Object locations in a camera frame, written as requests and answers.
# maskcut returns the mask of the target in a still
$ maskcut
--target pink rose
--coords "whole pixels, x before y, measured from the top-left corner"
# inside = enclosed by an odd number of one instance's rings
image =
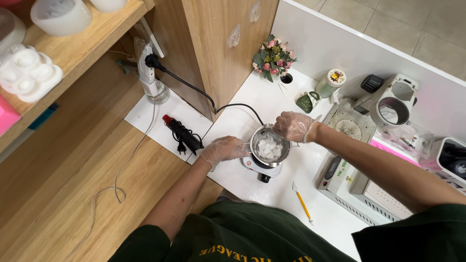
[[[285,65],[285,60],[280,59],[280,60],[277,61],[277,66],[283,67],[284,65]]]
[[[282,49],[282,51],[288,50],[288,47],[286,46],[285,43],[281,43],[281,44],[280,44],[280,48]]]
[[[263,68],[264,70],[269,71],[269,70],[270,70],[270,64],[269,64],[269,63],[265,63],[265,64],[262,66],[262,68]]]
[[[275,46],[275,44],[277,43],[277,40],[270,40],[270,42],[266,45],[267,48],[272,48]]]

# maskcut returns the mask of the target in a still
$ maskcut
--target white panel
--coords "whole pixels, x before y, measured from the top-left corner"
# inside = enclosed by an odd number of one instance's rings
[[[466,141],[466,82],[294,1],[281,0],[276,18],[272,33],[295,50],[296,70],[320,81],[339,68],[348,77],[341,93],[358,98],[365,94],[359,85],[367,75],[404,74],[419,83],[410,120],[436,135]]]
[[[302,93],[314,90],[318,84],[296,70],[290,69],[288,72],[293,76],[289,85],[293,85]],[[282,111],[303,112],[285,98],[278,82],[280,80],[276,79],[271,83],[253,71],[230,103],[250,105],[265,124],[275,123]],[[325,116],[331,108],[330,98],[325,98],[309,115]],[[248,142],[259,127],[259,121],[248,108],[228,107],[210,128],[203,141],[208,144],[216,138],[230,135]],[[330,244],[360,260],[351,233],[363,229],[367,224],[317,190],[317,184],[327,170],[332,156],[327,149],[315,143],[294,147],[289,158],[283,163],[281,173],[271,178],[268,184],[259,181],[258,174],[245,168],[240,159],[221,162],[208,177],[245,201],[279,207],[290,212]],[[196,159],[192,155],[188,163],[193,163]],[[300,190],[299,193],[314,220],[314,226],[310,225],[296,192],[292,189],[293,181]]]
[[[124,119],[141,132],[146,132],[152,120],[153,109],[154,105],[144,95]],[[171,89],[168,101],[155,106],[155,123],[147,136],[180,157],[183,161],[186,161],[191,155],[191,151],[186,148],[186,155],[179,154],[177,151],[178,142],[173,139],[171,130],[164,125],[162,117],[165,114],[180,121],[187,129],[191,129],[193,133],[199,134],[201,137],[207,133],[212,126],[212,122],[188,105],[186,101],[181,99]]]

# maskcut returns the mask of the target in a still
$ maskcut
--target plastic glove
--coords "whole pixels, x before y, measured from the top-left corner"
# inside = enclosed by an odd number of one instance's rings
[[[289,141],[297,143],[310,143],[315,139],[315,129],[312,130],[312,125],[318,122],[322,115],[316,119],[296,113],[296,112],[282,112],[277,117],[277,122],[272,127],[272,131]]]
[[[212,164],[212,171],[222,161],[245,158],[249,153],[241,150],[243,140],[236,137],[222,137],[212,141],[212,143],[202,149],[200,156]]]

